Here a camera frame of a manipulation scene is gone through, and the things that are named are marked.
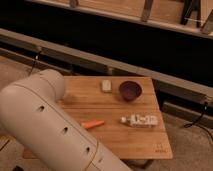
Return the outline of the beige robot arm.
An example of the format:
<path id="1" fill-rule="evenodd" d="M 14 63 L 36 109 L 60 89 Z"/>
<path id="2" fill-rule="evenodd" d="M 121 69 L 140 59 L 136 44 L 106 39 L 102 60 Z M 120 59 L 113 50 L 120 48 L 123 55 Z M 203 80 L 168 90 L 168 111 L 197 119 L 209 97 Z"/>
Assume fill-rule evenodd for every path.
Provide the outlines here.
<path id="1" fill-rule="evenodd" d="M 46 69 L 0 90 L 0 123 L 53 171 L 132 171 L 57 104 L 65 80 Z"/>

